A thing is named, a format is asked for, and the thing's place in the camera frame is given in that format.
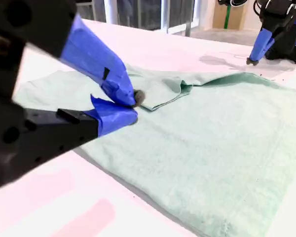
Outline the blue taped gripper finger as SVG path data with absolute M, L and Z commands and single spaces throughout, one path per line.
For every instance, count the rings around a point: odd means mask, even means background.
M 93 79 L 115 103 L 136 107 L 122 60 L 82 21 L 73 0 L 0 0 L 0 95 L 12 96 L 24 47 L 30 43 Z
M 260 60 L 265 55 L 265 53 L 273 46 L 274 42 L 275 42 L 274 38 L 261 39 L 259 41 L 258 60 Z
M 93 109 L 75 111 L 27 110 L 24 131 L 24 168 L 31 170 L 89 141 L 136 122 L 137 112 L 91 97 Z
M 247 65 L 257 65 L 260 59 L 272 46 L 272 32 L 262 28 L 255 40 L 250 56 L 246 60 Z

